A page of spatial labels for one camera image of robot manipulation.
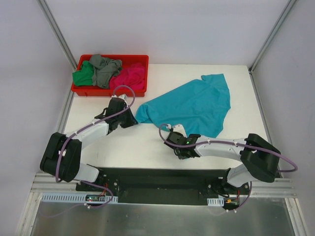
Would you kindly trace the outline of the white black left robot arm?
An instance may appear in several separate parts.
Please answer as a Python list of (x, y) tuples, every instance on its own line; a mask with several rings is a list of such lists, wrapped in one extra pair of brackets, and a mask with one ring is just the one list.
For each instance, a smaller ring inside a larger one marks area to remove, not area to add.
[(87, 186), (93, 191), (101, 190), (104, 186), (101, 170), (83, 164), (81, 152), (119, 126), (129, 128), (138, 124), (126, 99), (125, 94), (113, 95), (108, 107), (88, 125), (67, 134), (52, 134), (41, 159), (40, 170), (53, 175), (57, 182), (82, 180), (87, 181)]

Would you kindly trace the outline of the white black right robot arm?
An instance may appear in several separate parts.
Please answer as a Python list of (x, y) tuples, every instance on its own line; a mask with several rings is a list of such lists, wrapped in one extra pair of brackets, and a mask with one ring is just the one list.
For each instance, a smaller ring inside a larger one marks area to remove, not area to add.
[(256, 134), (244, 139), (216, 139), (200, 134), (185, 137), (171, 131), (164, 143), (174, 150), (179, 159), (195, 157), (220, 157), (241, 162), (228, 168), (221, 180), (222, 190), (233, 194), (243, 184), (253, 180), (272, 183), (277, 175), (280, 152)]

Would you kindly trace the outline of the teal t shirt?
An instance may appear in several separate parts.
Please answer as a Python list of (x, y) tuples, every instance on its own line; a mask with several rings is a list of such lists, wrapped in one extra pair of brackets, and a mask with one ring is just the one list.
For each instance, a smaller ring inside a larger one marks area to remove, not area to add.
[(231, 108), (230, 91), (223, 74), (203, 75), (139, 106), (139, 123), (181, 124), (186, 134), (215, 138), (223, 130)]

